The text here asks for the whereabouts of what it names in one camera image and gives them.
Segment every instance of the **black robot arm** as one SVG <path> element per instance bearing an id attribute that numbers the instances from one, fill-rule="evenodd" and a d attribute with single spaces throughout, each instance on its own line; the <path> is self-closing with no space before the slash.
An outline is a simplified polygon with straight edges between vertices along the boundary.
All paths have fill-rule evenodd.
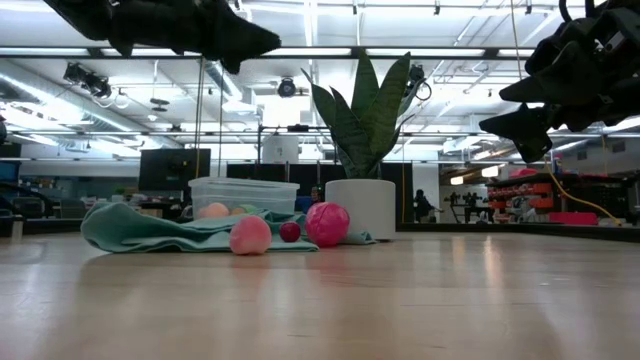
<path id="1" fill-rule="evenodd" d="M 607 1 L 589 17 L 572 20 L 560 1 L 565 21 L 542 40 L 525 64 L 530 75 L 500 92 L 520 102 L 518 111 L 480 123 L 484 131 L 512 140 L 526 162 L 541 159 L 552 147 L 547 131 L 563 124 L 573 132 L 594 122 L 613 126 L 640 114 L 640 1 Z M 542 102 L 529 109 L 526 103 Z"/>
<path id="2" fill-rule="evenodd" d="M 280 37 L 238 17 L 226 0 L 45 0 L 88 39 L 108 40 L 123 56 L 134 44 L 201 53 L 231 73 L 280 47 Z"/>

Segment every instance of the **potted plant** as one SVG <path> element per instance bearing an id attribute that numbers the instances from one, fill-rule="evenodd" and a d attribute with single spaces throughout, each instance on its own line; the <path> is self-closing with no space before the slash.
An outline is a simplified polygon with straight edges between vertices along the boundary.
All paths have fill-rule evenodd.
<path id="1" fill-rule="evenodd" d="M 334 88 L 330 93 L 313 84 L 302 70 L 348 177 L 327 183 L 325 199 L 349 212 L 350 232 L 368 231 L 379 240 L 395 235 L 395 184 L 380 180 L 380 163 L 393 150 L 402 124 L 410 119 L 397 125 L 420 88 L 421 83 L 405 96 L 410 63 L 411 53 L 406 53 L 378 85 L 373 64 L 361 50 L 351 106 Z"/>

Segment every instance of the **pink ball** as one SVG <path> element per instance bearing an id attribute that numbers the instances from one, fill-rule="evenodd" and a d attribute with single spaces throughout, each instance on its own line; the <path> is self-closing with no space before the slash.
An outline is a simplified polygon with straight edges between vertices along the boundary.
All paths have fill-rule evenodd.
<path id="1" fill-rule="evenodd" d="M 338 204 L 318 203 L 309 209 L 304 229 L 319 247 L 336 246 L 347 236 L 349 214 Z"/>
<path id="2" fill-rule="evenodd" d="M 198 211 L 199 218 L 217 218 L 229 216 L 229 209 L 222 203 L 213 203 Z"/>
<path id="3" fill-rule="evenodd" d="M 293 221 L 280 225 L 280 237 L 284 242 L 296 242 L 300 238 L 300 225 Z"/>
<path id="4" fill-rule="evenodd" d="M 259 216 L 247 216 L 231 228 L 231 251 L 236 255 L 264 254 L 271 245 L 271 229 Z"/>

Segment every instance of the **snake plant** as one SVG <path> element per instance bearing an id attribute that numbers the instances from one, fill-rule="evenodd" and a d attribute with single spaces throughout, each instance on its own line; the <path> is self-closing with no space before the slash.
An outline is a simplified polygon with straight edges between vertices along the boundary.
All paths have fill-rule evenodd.
<path id="1" fill-rule="evenodd" d="M 338 158 L 350 179 L 378 178 L 380 163 L 398 140 L 398 117 L 403 115 L 420 86 L 405 96 L 409 79 L 411 53 L 406 53 L 389 69 L 382 85 L 378 86 L 371 59 L 360 51 L 351 107 L 334 88 L 331 93 L 313 84 L 313 102 L 331 131 Z"/>

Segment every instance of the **white container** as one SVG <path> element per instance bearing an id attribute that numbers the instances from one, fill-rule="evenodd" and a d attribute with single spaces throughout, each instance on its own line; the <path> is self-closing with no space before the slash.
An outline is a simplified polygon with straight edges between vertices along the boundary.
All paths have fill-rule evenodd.
<path id="1" fill-rule="evenodd" d="M 213 203 L 224 204 L 229 211 L 252 205 L 283 214 L 293 214 L 300 184 L 274 181 L 206 177 L 189 181 L 193 214 Z"/>
<path id="2" fill-rule="evenodd" d="M 327 183 L 325 199 L 349 213 L 349 232 L 367 231 L 375 240 L 396 237 L 396 184 L 385 180 L 349 179 Z"/>

